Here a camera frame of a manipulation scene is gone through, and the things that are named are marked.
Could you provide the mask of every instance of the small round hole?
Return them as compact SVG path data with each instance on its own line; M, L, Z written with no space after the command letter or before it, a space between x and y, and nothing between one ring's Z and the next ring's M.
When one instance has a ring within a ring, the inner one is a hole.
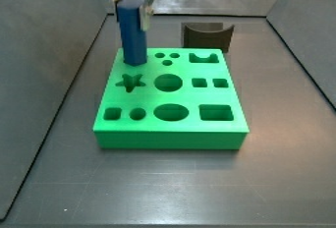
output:
M176 75L162 75L155 79L155 86L162 91L175 91L183 86L183 79Z
M171 58L174 58L174 59L180 58L180 54L179 54L179 53L172 53L172 54L171 54Z
M159 53L156 53L155 54L155 57L158 58L158 59L162 59L162 58L164 58L164 53L162 53L162 52L159 52Z
M134 121L139 121L146 117L146 111L142 108L135 108L130 112L130 117Z
M163 61L163 65L167 67L171 66L172 64L174 64L174 62L168 59Z

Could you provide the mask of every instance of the arch-shaped hole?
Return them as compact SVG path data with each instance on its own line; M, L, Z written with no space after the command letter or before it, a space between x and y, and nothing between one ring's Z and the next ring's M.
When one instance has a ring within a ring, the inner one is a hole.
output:
M199 57L195 53L191 53L190 61L191 63L210 63L210 64L219 63L218 55L215 53L212 53L210 57L206 58Z

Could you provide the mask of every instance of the star-shaped hole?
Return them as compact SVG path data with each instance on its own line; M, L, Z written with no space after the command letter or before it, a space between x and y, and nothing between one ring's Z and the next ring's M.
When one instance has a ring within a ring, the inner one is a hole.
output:
M142 75L123 75L123 81L116 83L116 86L124 86L127 92L132 92L138 86L146 86L146 83L140 81Z

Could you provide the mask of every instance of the gray table surface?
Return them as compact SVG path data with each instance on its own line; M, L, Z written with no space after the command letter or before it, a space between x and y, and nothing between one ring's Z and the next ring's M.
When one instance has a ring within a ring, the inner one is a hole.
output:
M92 125L122 45L110 17L3 224L336 224L335 111L268 22L156 17L148 45L179 47L182 22L236 25L242 149L99 148Z

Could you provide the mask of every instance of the green shape sorter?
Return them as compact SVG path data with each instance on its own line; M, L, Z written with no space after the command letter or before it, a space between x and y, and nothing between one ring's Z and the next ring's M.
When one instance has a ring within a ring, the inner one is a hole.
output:
M120 49L94 126L103 148L239 149L250 132L218 49Z

